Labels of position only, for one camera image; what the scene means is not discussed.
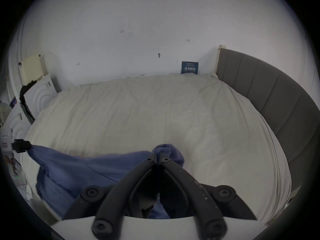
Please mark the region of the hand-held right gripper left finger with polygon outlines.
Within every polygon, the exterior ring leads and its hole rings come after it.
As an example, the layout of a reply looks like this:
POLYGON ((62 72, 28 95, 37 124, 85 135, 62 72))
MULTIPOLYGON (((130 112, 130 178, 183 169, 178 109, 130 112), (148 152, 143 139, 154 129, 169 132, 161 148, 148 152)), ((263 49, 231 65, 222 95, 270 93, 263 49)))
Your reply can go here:
POLYGON ((94 216, 95 238, 119 238, 124 216, 147 218, 154 208, 159 193, 157 162, 157 155, 150 153, 118 183, 84 188, 63 220, 94 216))

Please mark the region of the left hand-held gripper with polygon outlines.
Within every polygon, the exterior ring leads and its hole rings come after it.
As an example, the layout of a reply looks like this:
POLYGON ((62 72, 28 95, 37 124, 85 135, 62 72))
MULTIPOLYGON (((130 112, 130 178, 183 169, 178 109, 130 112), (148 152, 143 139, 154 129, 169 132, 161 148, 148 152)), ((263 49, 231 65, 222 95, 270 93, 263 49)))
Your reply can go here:
MULTIPOLYGON (((25 131, 19 130, 17 132, 14 132, 13 129, 5 129, 1 128, 0 133, 0 146, 1 151, 3 155, 6 155, 7 157, 14 157, 16 154, 16 151, 12 148, 12 143, 15 139, 24 139, 25 138, 25 131)), ((28 151, 31 149, 32 144, 29 141, 23 140, 22 142, 22 149, 24 151, 28 151)))

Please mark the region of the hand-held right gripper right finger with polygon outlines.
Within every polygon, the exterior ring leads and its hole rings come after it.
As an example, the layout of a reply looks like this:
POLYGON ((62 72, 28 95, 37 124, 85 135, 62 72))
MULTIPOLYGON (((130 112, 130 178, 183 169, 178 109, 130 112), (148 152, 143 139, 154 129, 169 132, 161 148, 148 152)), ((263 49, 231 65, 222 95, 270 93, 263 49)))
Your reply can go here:
POLYGON ((160 203, 171 219, 195 217, 203 240, 220 240, 227 233, 224 217, 253 220, 257 218, 248 205, 228 185, 199 183, 168 155, 158 155, 160 203))

